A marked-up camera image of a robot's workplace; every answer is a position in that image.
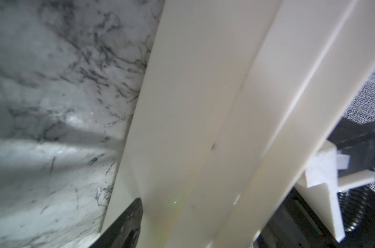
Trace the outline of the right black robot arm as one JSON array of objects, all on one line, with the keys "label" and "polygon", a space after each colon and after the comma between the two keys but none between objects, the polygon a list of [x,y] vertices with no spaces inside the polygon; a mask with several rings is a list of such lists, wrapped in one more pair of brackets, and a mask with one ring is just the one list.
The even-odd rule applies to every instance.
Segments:
[{"label": "right black robot arm", "polygon": [[375,248],[375,193],[363,186],[338,193],[342,229],[338,242],[293,189],[271,217],[253,248]]}]

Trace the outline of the white wrap dispenser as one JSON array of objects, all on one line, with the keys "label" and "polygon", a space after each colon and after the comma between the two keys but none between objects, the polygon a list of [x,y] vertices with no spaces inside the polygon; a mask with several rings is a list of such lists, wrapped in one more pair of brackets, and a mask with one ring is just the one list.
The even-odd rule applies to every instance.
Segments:
[{"label": "white wrap dispenser", "polygon": [[375,1],[166,1],[122,160],[87,159],[99,230],[140,197],[140,248],[244,248],[375,66]]}]

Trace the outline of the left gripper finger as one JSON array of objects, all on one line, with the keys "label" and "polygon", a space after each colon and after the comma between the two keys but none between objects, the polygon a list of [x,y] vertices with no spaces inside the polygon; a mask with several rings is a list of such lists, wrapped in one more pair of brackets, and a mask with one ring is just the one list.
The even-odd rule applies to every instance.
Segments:
[{"label": "left gripper finger", "polygon": [[90,248],[135,248],[142,218],[142,200],[136,198]]}]

